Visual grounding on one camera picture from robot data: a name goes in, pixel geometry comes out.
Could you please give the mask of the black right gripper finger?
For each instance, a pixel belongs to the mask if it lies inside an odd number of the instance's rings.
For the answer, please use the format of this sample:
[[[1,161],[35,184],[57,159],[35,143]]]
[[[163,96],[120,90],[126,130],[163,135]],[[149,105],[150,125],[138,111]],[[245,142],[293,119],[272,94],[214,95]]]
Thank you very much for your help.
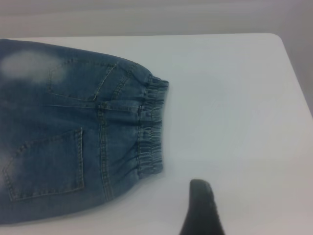
[[[211,185],[201,179],[189,184],[189,205],[181,235],[225,235]]]

